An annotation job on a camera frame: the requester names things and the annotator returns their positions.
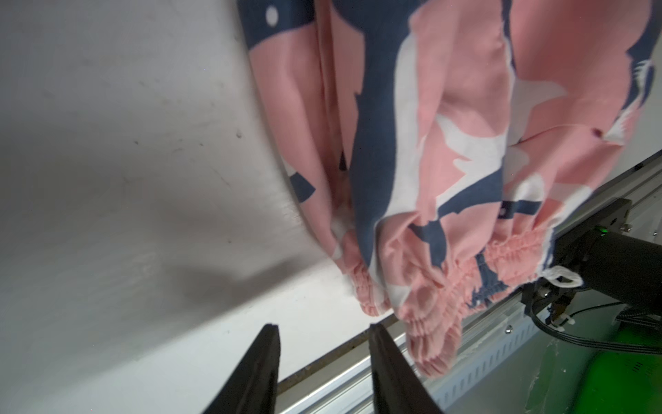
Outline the pink shark print shorts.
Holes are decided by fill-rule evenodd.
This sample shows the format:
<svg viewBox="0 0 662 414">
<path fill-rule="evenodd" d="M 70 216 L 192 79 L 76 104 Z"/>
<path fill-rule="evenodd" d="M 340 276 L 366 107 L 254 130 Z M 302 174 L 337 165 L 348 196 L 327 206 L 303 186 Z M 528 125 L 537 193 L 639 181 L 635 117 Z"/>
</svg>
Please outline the pink shark print shorts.
<svg viewBox="0 0 662 414">
<path fill-rule="evenodd" d="M 428 377 L 462 323 L 554 279 L 553 234 L 648 99 L 658 1 L 240 1 L 310 229 Z"/>
</svg>

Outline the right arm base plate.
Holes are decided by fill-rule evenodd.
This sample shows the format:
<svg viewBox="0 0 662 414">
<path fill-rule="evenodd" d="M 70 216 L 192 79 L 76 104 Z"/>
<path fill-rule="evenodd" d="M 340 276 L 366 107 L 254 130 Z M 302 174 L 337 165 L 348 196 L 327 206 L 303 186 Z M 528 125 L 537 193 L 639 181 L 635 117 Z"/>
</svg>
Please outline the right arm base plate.
<svg viewBox="0 0 662 414">
<path fill-rule="evenodd" d="M 578 274 L 580 267 L 580 251 L 584 249 L 584 236 L 591 231 L 604 230 L 620 234 L 621 228 L 627 222 L 629 211 L 633 202 L 625 198 L 617 198 L 589 217 L 578 223 L 569 231 L 558 236 L 554 245 L 553 265 L 568 268 Z M 556 302 L 568 293 L 581 290 L 582 286 L 575 288 L 554 286 L 546 279 L 540 278 L 522 288 L 522 303 L 525 305 L 524 314 L 533 317 L 544 311 L 548 305 Z"/>
</svg>

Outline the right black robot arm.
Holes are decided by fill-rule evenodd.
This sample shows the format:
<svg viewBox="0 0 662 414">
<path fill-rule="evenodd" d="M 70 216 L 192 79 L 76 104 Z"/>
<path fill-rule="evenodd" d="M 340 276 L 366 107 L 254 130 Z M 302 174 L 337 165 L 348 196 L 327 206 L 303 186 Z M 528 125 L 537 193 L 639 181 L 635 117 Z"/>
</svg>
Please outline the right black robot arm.
<svg viewBox="0 0 662 414">
<path fill-rule="evenodd" d="M 661 314 L 661 246 L 593 229 L 575 258 L 586 286 L 636 309 Z"/>
</svg>

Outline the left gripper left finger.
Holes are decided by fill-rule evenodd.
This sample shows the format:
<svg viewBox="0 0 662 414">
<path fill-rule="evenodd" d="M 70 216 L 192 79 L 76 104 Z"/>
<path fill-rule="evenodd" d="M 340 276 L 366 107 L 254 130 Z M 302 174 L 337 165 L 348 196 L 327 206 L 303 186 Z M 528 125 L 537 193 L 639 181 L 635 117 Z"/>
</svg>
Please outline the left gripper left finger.
<svg viewBox="0 0 662 414">
<path fill-rule="evenodd" d="M 280 355 L 279 327 L 266 324 L 203 413 L 274 413 Z"/>
</svg>

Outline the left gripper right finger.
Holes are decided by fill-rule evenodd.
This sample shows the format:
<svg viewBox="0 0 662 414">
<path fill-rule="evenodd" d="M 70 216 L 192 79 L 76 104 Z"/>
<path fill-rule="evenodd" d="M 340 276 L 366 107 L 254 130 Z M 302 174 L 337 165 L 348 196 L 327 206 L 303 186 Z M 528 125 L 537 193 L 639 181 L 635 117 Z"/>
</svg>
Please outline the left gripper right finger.
<svg viewBox="0 0 662 414">
<path fill-rule="evenodd" d="M 368 341 L 375 413 L 443 414 L 382 324 L 370 326 Z"/>
</svg>

